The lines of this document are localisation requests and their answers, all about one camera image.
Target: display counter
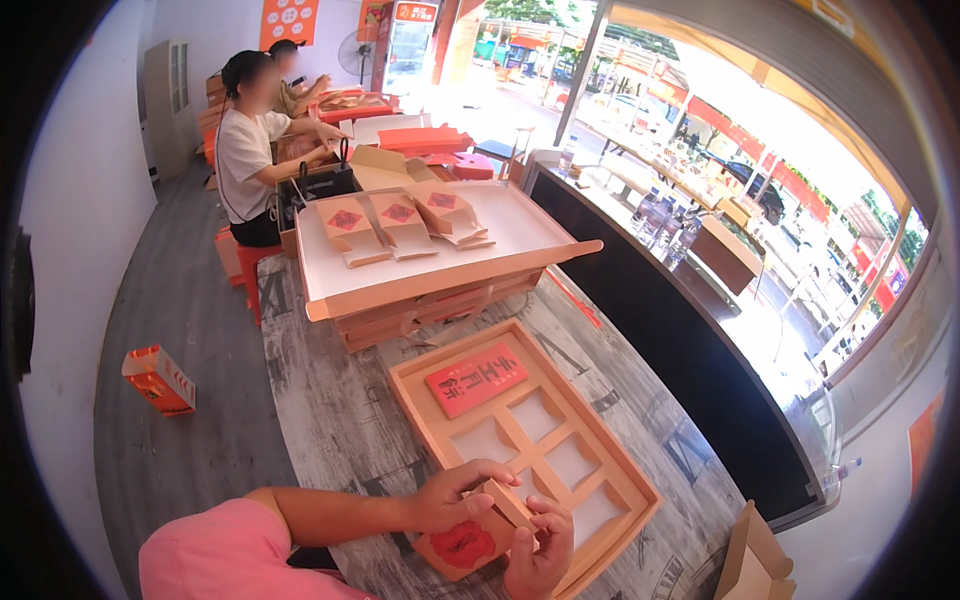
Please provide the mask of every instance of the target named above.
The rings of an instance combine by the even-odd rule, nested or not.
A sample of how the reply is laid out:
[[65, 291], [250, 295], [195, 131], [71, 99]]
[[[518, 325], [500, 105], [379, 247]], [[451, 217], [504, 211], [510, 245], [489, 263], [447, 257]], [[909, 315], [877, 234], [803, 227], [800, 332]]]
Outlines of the display counter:
[[[535, 157], [524, 173], [524, 191], [573, 237], [604, 243], [564, 271], [653, 368], [775, 531], [828, 509], [836, 490], [823, 481], [837, 427], [819, 381], [796, 361], [757, 356], [749, 336], [737, 335], [762, 335], [768, 324], [738, 308], [737, 294], [705, 266], [709, 257], [692, 252], [667, 270], [634, 237], [623, 195], [583, 179], [578, 185]], [[696, 448], [662, 443], [680, 449], [696, 486]]]

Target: pink shirt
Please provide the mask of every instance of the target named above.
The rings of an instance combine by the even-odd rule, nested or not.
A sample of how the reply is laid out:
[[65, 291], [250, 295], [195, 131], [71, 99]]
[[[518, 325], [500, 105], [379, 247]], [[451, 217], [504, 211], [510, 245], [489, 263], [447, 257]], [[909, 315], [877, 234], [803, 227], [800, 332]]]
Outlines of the pink shirt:
[[377, 600], [331, 575], [289, 566], [290, 543], [270, 509], [228, 500], [150, 536], [140, 548], [140, 590], [144, 600]]

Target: black hair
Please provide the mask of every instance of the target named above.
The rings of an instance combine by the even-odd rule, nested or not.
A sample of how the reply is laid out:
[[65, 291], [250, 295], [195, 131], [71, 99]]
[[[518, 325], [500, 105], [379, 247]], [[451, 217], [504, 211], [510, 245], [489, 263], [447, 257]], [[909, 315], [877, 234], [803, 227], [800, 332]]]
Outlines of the black hair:
[[227, 90], [227, 97], [230, 100], [236, 100], [240, 97], [237, 92], [237, 86], [242, 83], [250, 82], [260, 74], [260, 72], [274, 62], [270, 57], [255, 50], [244, 50], [233, 55], [224, 65], [220, 72], [220, 79], [224, 82], [224, 88]]
[[300, 48], [305, 44], [306, 44], [306, 41], [294, 41], [292, 39], [281, 39], [274, 42], [274, 45], [270, 47], [270, 50], [267, 51], [267, 54], [269, 54], [272, 59], [276, 59], [276, 57], [278, 56], [290, 54], [291, 52], [296, 52], [298, 48]]

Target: black shorts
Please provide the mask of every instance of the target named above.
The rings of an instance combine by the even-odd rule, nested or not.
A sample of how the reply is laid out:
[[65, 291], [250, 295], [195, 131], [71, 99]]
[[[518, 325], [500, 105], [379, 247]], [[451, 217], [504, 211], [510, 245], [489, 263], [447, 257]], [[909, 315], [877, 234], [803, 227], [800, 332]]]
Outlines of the black shorts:
[[247, 248], [280, 245], [280, 230], [276, 228], [276, 221], [271, 221], [269, 210], [261, 212], [247, 223], [231, 223], [230, 233], [237, 244]]

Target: hand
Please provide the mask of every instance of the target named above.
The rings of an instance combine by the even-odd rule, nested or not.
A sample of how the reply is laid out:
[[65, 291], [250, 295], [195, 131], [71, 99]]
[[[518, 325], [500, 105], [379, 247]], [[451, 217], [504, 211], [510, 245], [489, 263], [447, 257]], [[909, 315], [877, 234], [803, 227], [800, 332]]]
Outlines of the hand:
[[320, 77], [317, 78], [317, 81], [313, 83], [316, 86], [317, 93], [325, 91], [330, 87], [330, 76], [326, 73], [323, 73]]
[[530, 531], [517, 527], [503, 585], [512, 600], [547, 600], [573, 562], [573, 516], [549, 498], [529, 496], [527, 508], [537, 513], [530, 522], [540, 529], [540, 550]]
[[480, 515], [493, 506], [493, 496], [472, 493], [461, 499], [460, 493], [481, 479], [518, 486], [520, 478], [511, 469], [488, 459], [473, 459], [465, 465], [443, 470], [405, 498], [409, 531], [425, 534], [449, 531], [454, 525]]
[[331, 141], [339, 142], [344, 137], [353, 139], [352, 136], [347, 135], [346, 133], [341, 132], [340, 130], [333, 127], [332, 125], [328, 125], [321, 121], [317, 121], [315, 123], [315, 126], [317, 128], [317, 137], [320, 138], [320, 142], [324, 145], [324, 148], [328, 150], [330, 149], [329, 142]]

